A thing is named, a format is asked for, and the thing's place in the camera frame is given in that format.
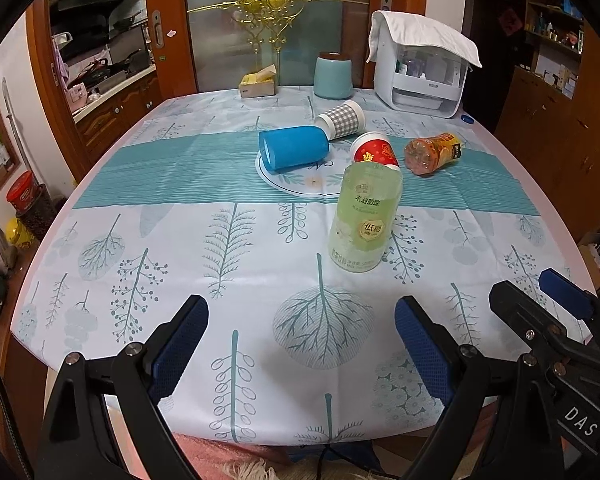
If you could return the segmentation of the wooden kitchen cabinet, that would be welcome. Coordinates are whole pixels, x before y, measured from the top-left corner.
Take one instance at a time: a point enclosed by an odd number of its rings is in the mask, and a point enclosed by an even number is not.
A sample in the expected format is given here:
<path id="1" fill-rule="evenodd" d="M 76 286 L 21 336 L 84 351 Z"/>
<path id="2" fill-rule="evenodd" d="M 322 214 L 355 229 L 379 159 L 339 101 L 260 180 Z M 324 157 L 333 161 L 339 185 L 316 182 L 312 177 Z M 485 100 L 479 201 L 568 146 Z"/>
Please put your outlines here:
<path id="1" fill-rule="evenodd" d="M 163 101 L 196 92 L 186 0 L 34 0 L 33 75 L 73 180 Z"/>

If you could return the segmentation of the wooden shelf with items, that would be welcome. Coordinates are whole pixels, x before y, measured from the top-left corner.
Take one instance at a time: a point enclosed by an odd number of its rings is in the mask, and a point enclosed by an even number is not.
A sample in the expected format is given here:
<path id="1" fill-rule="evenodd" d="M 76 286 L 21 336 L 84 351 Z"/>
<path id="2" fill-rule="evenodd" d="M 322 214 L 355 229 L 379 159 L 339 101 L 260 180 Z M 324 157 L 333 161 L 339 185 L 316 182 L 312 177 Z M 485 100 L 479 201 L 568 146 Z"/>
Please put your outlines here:
<path id="1" fill-rule="evenodd" d="M 533 49 L 530 70 L 572 99 L 584 43 L 580 11 L 570 0 L 527 0 L 524 30 Z"/>

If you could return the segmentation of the red white paper cup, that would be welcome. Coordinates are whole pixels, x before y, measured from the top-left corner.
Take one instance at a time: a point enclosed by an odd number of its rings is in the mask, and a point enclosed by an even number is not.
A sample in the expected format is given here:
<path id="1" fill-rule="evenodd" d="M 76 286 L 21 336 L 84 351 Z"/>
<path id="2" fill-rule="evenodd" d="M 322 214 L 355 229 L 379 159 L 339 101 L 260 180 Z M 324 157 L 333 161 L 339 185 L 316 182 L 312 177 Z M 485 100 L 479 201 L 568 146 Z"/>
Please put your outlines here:
<path id="1" fill-rule="evenodd" d="M 358 136 L 350 148 L 352 162 L 377 162 L 390 169 L 399 170 L 388 136 L 380 131 L 370 131 Z"/>

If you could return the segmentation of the orange plastic bottle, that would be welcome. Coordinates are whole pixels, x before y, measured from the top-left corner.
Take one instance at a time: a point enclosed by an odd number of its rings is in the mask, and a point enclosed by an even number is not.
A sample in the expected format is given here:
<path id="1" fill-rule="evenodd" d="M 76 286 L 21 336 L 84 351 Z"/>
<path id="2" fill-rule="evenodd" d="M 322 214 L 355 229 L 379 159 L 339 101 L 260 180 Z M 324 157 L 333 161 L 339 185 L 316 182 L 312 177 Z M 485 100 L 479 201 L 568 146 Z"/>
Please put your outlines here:
<path id="1" fill-rule="evenodd" d="M 460 159 L 462 148 L 462 141 L 450 132 L 416 138 L 406 144 L 404 162 L 413 174 L 426 176 Z"/>

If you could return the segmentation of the frosted glass door gold ornament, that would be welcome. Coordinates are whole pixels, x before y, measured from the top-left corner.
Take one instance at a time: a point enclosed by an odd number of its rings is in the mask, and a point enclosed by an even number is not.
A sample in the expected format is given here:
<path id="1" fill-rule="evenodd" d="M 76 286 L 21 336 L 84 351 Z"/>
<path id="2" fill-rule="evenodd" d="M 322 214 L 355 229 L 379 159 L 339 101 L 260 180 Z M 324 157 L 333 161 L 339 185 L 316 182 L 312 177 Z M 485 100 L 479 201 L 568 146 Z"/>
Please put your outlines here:
<path id="1" fill-rule="evenodd" d="M 199 91 L 234 89 L 275 65 L 283 86 L 314 81 L 318 56 L 350 58 L 362 86 L 370 0 L 186 0 Z"/>

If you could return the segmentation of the red plastic bucket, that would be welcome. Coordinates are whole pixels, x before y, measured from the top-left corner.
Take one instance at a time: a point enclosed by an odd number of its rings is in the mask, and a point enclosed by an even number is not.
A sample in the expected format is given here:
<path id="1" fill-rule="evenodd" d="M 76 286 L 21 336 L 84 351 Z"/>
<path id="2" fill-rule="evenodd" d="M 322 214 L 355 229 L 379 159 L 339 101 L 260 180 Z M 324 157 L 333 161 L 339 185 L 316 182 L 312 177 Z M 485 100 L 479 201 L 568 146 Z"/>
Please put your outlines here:
<path id="1" fill-rule="evenodd" d="M 26 170 L 15 180 L 6 194 L 6 200 L 15 211 L 26 211 L 38 196 L 38 181 L 32 170 Z"/>

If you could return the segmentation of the white cloth on appliance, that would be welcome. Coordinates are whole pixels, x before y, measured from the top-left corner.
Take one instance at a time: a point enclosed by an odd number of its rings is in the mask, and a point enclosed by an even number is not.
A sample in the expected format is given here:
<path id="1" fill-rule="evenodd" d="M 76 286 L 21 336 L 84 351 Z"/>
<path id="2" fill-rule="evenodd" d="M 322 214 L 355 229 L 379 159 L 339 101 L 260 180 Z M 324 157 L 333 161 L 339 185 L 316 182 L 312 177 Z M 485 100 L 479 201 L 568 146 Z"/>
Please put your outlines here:
<path id="1" fill-rule="evenodd" d="M 376 61 L 382 25 L 387 26 L 389 36 L 396 44 L 443 49 L 472 66 L 482 67 L 475 43 L 449 25 L 420 14 L 384 10 L 375 11 L 370 20 L 367 63 Z"/>

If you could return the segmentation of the blue plastic cup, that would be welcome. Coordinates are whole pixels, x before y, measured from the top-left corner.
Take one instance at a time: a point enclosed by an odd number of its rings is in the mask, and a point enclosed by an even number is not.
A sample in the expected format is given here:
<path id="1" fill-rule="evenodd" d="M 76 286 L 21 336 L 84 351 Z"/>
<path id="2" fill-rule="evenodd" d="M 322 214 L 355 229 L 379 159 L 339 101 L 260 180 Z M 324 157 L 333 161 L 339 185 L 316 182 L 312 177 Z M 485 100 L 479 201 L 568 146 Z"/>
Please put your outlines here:
<path id="1" fill-rule="evenodd" d="M 329 142 L 321 128 L 295 126 L 260 131 L 262 164 L 268 172 L 281 172 L 320 162 L 329 153 Z"/>

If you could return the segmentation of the blue bottle cap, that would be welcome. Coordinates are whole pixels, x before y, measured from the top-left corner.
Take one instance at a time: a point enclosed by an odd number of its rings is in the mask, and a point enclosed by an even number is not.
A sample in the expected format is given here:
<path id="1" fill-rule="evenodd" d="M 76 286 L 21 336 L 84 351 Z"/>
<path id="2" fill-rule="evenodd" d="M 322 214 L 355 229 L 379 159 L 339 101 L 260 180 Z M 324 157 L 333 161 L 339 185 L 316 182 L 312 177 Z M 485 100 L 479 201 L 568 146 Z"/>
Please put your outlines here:
<path id="1" fill-rule="evenodd" d="M 472 118 L 472 117 L 470 117 L 469 115 L 466 115 L 466 114 L 461 114 L 460 115 L 460 119 L 463 122 L 466 122 L 466 124 L 469 124 L 469 125 L 472 125 L 475 122 L 474 118 Z"/>

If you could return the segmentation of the grey checkered paper cup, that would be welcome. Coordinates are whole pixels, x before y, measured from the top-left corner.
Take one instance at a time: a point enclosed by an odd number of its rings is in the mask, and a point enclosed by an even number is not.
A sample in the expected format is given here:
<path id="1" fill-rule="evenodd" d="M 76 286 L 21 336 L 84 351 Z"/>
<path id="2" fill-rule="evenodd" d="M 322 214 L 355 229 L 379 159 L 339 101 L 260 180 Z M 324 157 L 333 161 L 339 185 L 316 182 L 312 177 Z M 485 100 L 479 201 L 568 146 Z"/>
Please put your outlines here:
<path id="1" fill-rule="evenodd" d="M 357 102 L 347 100 L 318 114 L 314 125 L 323 130 L 327 140 L 333 141 L 362 133 L 366 128 L 366 118 Z"/>

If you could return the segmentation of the white countertop appliance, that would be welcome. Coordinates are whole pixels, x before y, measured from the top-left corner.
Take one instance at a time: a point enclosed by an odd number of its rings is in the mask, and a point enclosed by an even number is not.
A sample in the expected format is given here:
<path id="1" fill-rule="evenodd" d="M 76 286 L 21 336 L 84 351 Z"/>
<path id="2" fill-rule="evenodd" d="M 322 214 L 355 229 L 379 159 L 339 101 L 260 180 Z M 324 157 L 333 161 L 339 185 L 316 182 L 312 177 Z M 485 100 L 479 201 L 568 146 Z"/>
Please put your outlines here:
<path id="1" fill-rule="evenodd" d="M 374 90 L 399 112 L 451 118 L 460 108 L 470 69 L 466 60 L 434 47 L 379 40 Z"/>

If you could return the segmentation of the light blue ceramic jar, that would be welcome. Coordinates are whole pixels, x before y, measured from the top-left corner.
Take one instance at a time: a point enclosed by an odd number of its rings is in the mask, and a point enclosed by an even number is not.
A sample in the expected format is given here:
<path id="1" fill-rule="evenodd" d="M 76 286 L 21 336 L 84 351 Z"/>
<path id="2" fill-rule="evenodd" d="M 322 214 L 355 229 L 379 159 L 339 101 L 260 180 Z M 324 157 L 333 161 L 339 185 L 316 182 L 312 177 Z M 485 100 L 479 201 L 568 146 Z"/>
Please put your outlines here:
<path id="1" fill-rule="evenodd" d="M 315 62 L 314 94 L 323 99 L 345 100 L 353 94 L 352 62 L 341 52 L 321 52 Z"/>

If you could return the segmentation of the leaf pattern tablecloth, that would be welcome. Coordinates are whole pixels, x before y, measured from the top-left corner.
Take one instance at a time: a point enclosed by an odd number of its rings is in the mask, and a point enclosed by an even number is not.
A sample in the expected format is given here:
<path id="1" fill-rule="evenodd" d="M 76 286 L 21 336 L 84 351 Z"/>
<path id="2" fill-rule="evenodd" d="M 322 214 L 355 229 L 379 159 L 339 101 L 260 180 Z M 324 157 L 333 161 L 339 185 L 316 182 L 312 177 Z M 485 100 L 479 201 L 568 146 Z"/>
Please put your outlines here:
<path id="1" fill-rule="evenodd" d="M 35 256 L 12 332 L 49 367 L 73 351 L 112 356 L 143 341 L 193 295 L 209 324 L 172 396 L 181 434 L 237 443 L 375 439 L 432 426 L 427 392 L 394 325 L 412 296 L 462 344 L 516 359 L 524 344 L 490 310 L 510 281 L 575 340 L 588 329 L 539 288 L 552 268 L 591 283 L 565 226 L 513 156 L 479 124 L 390 110 L 355 93 L 368 128 L 402 151 L 452 132 L 460 160 L 406 174 L 378 266 L 340 269 L 328 234 L 350 144 L 286 174 L 260 161 L 261 131 L 307 125 L 329 104 L 306 87 L 162 103 L 69 198 Z"/>

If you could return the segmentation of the yellow tissue box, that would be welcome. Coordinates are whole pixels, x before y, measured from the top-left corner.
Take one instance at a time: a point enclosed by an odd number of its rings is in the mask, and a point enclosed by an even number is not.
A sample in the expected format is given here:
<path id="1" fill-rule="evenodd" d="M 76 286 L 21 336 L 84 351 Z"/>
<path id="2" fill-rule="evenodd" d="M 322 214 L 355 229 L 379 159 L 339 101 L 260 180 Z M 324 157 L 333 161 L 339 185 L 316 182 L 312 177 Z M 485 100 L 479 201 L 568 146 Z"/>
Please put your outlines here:
<path id="1" fill-rule="evenodd" d="M 276 65 L 271 64 L 257 73 L 245 74 L 238 84 L 239 96 L 242 99 L 274 96 L 277 91 Z"/>

